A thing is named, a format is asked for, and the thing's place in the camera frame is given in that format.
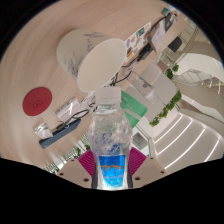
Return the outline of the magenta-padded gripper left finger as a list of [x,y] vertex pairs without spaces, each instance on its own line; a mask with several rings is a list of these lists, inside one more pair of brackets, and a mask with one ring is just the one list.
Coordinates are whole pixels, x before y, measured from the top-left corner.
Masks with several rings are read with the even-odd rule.
[[97,174],[92,151],[86,151],[78,159],[70,159],[58,176],[84,188],[95,188]]

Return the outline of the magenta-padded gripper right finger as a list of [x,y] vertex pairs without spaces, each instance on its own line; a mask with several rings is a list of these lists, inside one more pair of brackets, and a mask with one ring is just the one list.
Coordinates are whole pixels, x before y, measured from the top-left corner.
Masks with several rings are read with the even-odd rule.
[[130,150],[128,186],[141,188],[168,175],[155,157],[147,157],[136,148]]

